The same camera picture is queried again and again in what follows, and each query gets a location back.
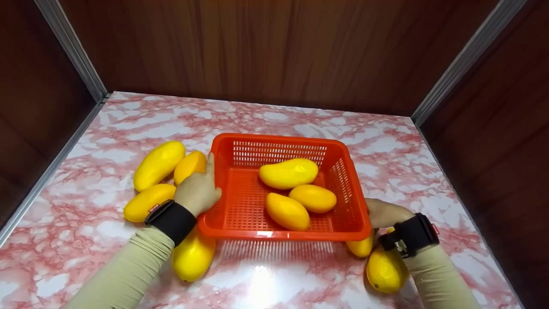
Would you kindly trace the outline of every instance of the plastic mango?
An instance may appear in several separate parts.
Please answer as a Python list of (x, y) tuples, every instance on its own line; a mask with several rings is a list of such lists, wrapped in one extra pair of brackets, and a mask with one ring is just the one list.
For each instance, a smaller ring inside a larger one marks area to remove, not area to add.
[(206, 156), (200, 151), (193, 151), (177, 164), (173, 171), (173, 182), (177, 186), (192, 173), (204, 171), (206, 171)]
[(185, 146), (179, 141), (166, 142), (153, 149), (133, 176), (133, 187), (141, 192), (168, 176), (185, 157)]
[(136, 195), (124, 207), (124, 219), (135, 223), (143, 222), (155, 205), (173, 198), (174, 194), (175, 186), (170, 184), (150, 186)]
[(207, 238), (194, 228), (173, 250), (173, 270), (181, 280), (195, 281), (208, 270), (214, 253), (215, 239)]
[(315, 185), (300, 185), (288, 195), (314, 213), (326, 213), (334, 208), (337, 198), (333, 192)]
[(293, 231), (309, 228), (309, 213), (298, 201), (276, 193), (267, 194), (267, 213), (283, 227)]
[(396, 293), (410, 276), (397, 249), (376, 248), (366, 264), (365, 275), (374, 289), (382, 293)]
[(318, 166), (309, 159), (291, 159), (259, 168), (259, 178), (275, 189), (293, 189), (310, 184), (318, 174)]
[(367, 257), (372, 252), (372, 247), (374, 244), (374, 239), (376, 235), (374, 231), (370, 232), (370, 236), (364, 240), (358, 240), (358, 241), (346, 241), (347, 248), (349, 248), (349, 251), (352, 252), (352, 254), (356, 255), (357, 257)]

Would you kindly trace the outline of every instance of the marble tabletop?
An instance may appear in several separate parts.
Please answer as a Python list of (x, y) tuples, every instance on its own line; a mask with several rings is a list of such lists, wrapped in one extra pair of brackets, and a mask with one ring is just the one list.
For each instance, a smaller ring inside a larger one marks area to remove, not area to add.
[[(520, 308), (408, 117), (115, 92), (0, 249), (0, 306), (58, 308), (133, 235), (122, 218), (135, 168), (155, 146), (207, 153), (219, 133), (337, 139), (364, 196), (423, 212), (485, 308)], [(365, 261), (335, 242), (219, 240), (208, 272), (165, 265), (141, 308), (421, 308), (411, 279), (395, 295), (363, 283)]]

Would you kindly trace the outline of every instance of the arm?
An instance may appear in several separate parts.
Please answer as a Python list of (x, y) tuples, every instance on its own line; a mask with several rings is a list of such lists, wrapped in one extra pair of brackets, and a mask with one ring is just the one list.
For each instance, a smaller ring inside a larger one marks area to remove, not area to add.
[(404, 259), (425, 309), (480, 308), (471, 290), (440, 245)]
[(138, 231), (66, 308), (137, 307), (173, 248), (173, 241), (155, 227)]
[[(373, 228), (392, 227), (414, 214), (402, 206), (366, 199)], [(404, 259), (425, 309), (480, 308), (469, 287), (440, 245), (419, 250)]]
[[(214, 157), (208, 157), (205, 173), (193, 173), (175, 192), (174, 200), (188, 210), (182, 227), (186, 236), (202, 212), (221, 197), (214, 184)], [(70, 300), (66, 308), (135, 308), (160, 268), (170, 258), (173, 240), (155, 227), (138, 231), (102, 269)]]

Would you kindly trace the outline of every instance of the red label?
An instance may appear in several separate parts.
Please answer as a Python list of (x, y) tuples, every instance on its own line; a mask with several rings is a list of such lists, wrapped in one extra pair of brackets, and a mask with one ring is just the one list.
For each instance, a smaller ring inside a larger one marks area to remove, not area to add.
[(160, 206), (160, 204), (154, 205), (153, 208), (149, 209), (149, 213), (151, 213), (151, 212), (153, 212), (155, 209), (157, 209), (158, 206)]
[(434, 225), (433, 223), (431, 223), (431, 225), (433, 226), (433, 229), (435, 230), (436, 234), (437, 234), (437, 235), (440, 235), (440, 232), (439, 232), (439, 230), (436, 228), (436, 225)]

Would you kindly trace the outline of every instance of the wristband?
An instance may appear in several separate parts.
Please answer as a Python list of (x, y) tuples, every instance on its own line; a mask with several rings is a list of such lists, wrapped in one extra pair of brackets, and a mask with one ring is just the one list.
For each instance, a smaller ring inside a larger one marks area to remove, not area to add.
[(152, 225), (166, 234), (177, 247), (197, 224), (194, 215), (174, 200), (167, 200), (153, 208), (145, 218), (145, 224)]
[(439, 237), (429, 219), (421, 213), (396, 223), (395, 230), (379, 237), (384, 250), (397, 248), (402, 258), (415, 256), (417, 251), (439, 243)]

